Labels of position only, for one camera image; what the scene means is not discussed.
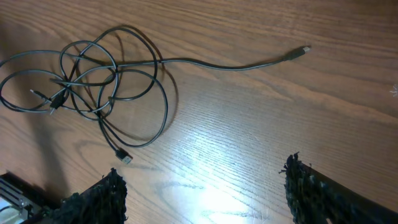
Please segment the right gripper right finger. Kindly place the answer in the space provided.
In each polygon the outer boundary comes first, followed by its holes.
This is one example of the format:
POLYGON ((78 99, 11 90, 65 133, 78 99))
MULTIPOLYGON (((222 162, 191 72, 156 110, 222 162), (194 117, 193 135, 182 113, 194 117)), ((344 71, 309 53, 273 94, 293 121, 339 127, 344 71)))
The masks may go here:
POLYGON ((312 169, 297 152, 287 158, 281 173, 294 223, 397 223, 397 212, 312 169))

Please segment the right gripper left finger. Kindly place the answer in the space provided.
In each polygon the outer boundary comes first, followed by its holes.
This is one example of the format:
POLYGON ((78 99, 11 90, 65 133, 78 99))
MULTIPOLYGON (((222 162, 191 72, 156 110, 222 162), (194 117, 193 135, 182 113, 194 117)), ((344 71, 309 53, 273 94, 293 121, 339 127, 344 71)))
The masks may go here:
POLYGON ((59 208, 43 209, 31 223, 123 224, 126 215, 126 181, 115 168, 83 193, 62 200, 59 208))

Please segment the black cable barrel plug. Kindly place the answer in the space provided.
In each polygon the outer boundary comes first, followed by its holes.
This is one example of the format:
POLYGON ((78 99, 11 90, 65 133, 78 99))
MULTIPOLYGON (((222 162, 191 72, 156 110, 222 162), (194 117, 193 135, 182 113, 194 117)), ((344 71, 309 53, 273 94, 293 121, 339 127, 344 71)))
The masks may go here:
POLYGON ((255 68, 261 68, 261 67, 267 67, 271 65, 276 65, 281 62, 286 62, 289 60, 294 60, 296 58, 299 58, 311 51, 312 47, 309 45, 301 46, 296 49, 293 49, 289 52, 287 52, 285 55, 281 56, 281 58, 277 58, 274 60, 271 60, 269 62, 256 62, 252 63, 249 65, 242 65, 242 66, 224 66, 224 65, 217 65, 209 62, 204 62, 202 60, 197 60, 193 58, 166 58, 166 59, 160 59, 157 61, 158 63, 165 64, 165 63, 171 63, 171 62, 182 62, 182 63, 191 63, 194 65, 199 65, 205 68, 212 68, 215 70, 225 70, 225 71, 243 71, 243 70, 252 70, 255 68))

